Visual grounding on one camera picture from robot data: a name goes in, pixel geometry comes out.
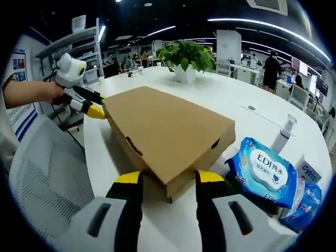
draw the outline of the white spray bottle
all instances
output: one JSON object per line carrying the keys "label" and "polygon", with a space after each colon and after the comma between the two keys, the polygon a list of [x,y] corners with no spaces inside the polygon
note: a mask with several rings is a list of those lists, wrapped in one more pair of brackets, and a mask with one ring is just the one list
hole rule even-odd
{"label": "white spray bottle", "polygon": [[297,123],[296,118],[288,114],[288,120],[286,124],[281,128],[277,137],[275,138],[271,146],[271,150],[273,150],[277,154],[280,153],[280,151],[282,150],[282,148],[284,148],[288,139],[290,138],[295,123]]}

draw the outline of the white flower pot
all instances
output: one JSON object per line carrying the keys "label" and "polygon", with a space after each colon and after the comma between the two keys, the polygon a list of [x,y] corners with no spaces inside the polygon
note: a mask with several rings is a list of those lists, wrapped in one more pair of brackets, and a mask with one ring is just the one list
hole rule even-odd
{"label": "white flower pot", "polygon": [[178,82],[191,83],[196,78],[196,70],[189,65],[187,71],[184,71],[180,64],[175,66],[175,76]]}

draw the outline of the blue wet wipes package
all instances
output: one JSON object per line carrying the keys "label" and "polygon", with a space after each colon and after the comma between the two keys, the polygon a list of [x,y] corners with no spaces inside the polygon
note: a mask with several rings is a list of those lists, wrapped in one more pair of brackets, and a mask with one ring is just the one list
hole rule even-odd
{"label": "blue wet wipes package", "polygon": [[314,218],[322,199],[321,188],[299,178],[291,209],[284,209],[280,222],[295,232],[305,229]]}
{"label": "blue wet wipes package", "polygon": [[227,160],[228,176],[234,177],[243,193],[271,200],[291,208],[298,174],[285,159],[253,138],[244,138],[238,153]]}

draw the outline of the green plant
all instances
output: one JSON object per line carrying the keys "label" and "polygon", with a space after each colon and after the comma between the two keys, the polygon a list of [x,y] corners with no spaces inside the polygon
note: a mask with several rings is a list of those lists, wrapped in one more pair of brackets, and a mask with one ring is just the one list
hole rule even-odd
{"label": "green plant", "polygon": [[201,46],[192,40],[174,41],[156,51],[158,59],[164,60],[169,71],[174,72],[174,66],[181,64],[184,71],[189,65],[199,71],[213,71],[215,57],[210,48]]}

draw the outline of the poster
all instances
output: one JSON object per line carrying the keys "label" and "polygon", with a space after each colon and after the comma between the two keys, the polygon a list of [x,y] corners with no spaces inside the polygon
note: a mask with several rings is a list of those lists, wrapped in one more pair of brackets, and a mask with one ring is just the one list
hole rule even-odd
{"label": "poster", "polygon": [[[28,81],[26,52],[22,49],[15,49],[9,61],[15,81]],[[9,120],[15,134],[21,140],[27,128],[36,117],[37,113],[33,103],[18,108],[7,109]]]}

